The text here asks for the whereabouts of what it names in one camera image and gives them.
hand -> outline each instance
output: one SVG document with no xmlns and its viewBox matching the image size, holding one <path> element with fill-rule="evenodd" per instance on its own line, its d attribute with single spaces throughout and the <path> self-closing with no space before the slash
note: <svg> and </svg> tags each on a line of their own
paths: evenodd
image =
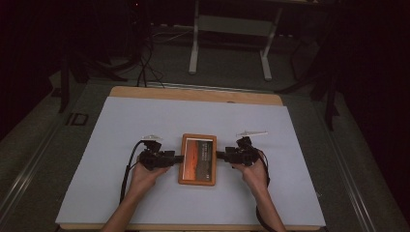
<svg viewBox="0 0 410 232">
<path fill-rule="evenodd" d="M 232 163 L 232 166 L 242 172 L 242 179 L 247 183 L 253 195 L 260 191 L 267 190 L 268 177 L 266 175 L 265 166 L 260 159 L 252 166 L 245 166 L 240 163 Z"/>
<path fill-rule="evenodd" d="M 157 178 L 165 173 L 170 167 L 156 168 L 149 171 L 141 163 L 137 163 L 132 171 L 132 180 L 126 196 L 136 197 L 140 200 L 145 193 L 154 186 Z"/>
</svg>

metal stand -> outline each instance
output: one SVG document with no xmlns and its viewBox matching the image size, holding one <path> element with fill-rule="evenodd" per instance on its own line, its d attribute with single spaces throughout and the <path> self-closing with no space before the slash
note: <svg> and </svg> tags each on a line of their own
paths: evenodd
<svg viewBox="0 0 410 232">
<path fill-rule="evenodd" d="M 271 44 L 272 44 L 272 41 L 274 40 L 275 33 L 277 32 L 278 22 L 281 16 L 281 12 L 282 12 L 282 8 L 279 8 L 277 11 L 277 16 L 275 17 L 275 21 L 272 23 L 271 31 L 269 33 L 268 41 L 266 43 L 265 49 L 260 51 L 260 61 L 262 63 L 263 76 L 265 77 L 266 81 L 272 80 L 271 68 L 269 67 L 269 61 L 268 61 L 268 53 L 269 53 L 269 49 L 271 49 Z"/>
<path fill-rule="evenodd" d="M 242 35 L 266 36 L 268 41 L 264 49 L 260 51 L 260 60 L 264 78 L 272 80 L 271 68 L 269 67 L 268 53 L 274 40 L 278 28 L 278 22 L 282 13 L 282 8 L 278 8 L 275 20 L 261 21 L 240 18 L 228 18 L 219 16 L 208 16 L 199 14 L 199 0 L 195 1 L 195 15 L 193 20 L 193 44 L 190 53 L 190 74 L 196 74 L 198 62 L 198 32 L 199 29 L 205 31 L 215 31 L 224 33 L 234 33 Z"/>
</svg>

table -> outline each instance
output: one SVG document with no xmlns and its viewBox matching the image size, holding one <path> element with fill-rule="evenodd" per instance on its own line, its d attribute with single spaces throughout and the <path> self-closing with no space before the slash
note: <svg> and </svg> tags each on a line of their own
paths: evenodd
<svg viewBox="0 0 410 232">
<path fill-rule="evenodd" d="M 262 128 L 269 134 L 252 142 L 270 161 L 269 190 L 286 228 L 324 226 L 302 151 L 279 96 L 133 87 L 112 89 L 56 222 L 64 229 L 101 228 L 118 205 L 125 166 L 143 135 L 163 137 L 162 150 L 178 154 L 184 132 L 216 135 L 218 150 L 223 150 L 236 145 L 236 133 Z M 157 180 L 139 204 L 129 229 L 262 229 L 248 187 L 228 163 L 218 161 L 214 187 L 179 185 L 178 168 L 172 167 Z"/>
<path fill-rule="evenodd" d="M 328 4 L 328 1 L 306 1 L 306 0 L 258 0 L 277 5 L 276 15 L 273 21 L 251 20 L 242 18 L 222 17 L 214 15 L 204 15 L 199 12 L 199 0 L 195 0 L 194 21 L 193 21 L 193 43 L 190 53 L 189 73 L 195 74 L 198 60 L 198 33 L 199 30 L 213 31 L 231 34 L 251 35 L 266 37 L 265 47 L 260 50 L 260 60 L 264 78 L 272 80 L 271 68 L 269 66 L 268 54 L 272 41 L 278 28 L 278 23 L 284 7 L 303 7 L 318 11 L 335 11 L 335 4 Z"/>
</svg>

wooden frame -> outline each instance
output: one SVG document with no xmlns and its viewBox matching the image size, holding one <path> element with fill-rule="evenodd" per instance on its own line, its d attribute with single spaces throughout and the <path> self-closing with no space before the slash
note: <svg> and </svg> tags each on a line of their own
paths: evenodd
<svg viewBox="0 0 410 232">
<path fill-rule="evenodd" d="M 217 179 L 217 137 L 184 133 L 178 183 L 181 185 L 214 186 Z"/>
</svg>

wrist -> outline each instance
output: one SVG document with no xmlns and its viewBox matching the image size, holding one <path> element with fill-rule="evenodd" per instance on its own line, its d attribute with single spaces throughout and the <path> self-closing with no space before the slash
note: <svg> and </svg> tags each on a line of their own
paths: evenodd
<svg viewBox="0 0 410 232">
<path fill-rule="evenodd" d="M 138 189 L 130 189 L 124 197 L 124 201 L 138 203 L 144 197 L 144 193 Z"/>
<path fill-rule="evenodd" d="M 269 194 L 268 188 L 265 186 L 259 186 L 259 187 L 253 188 L 252 193 L 253 193 L 253 196 L 256 198 L 256 200 L 271 196 Z"/>
</svg>

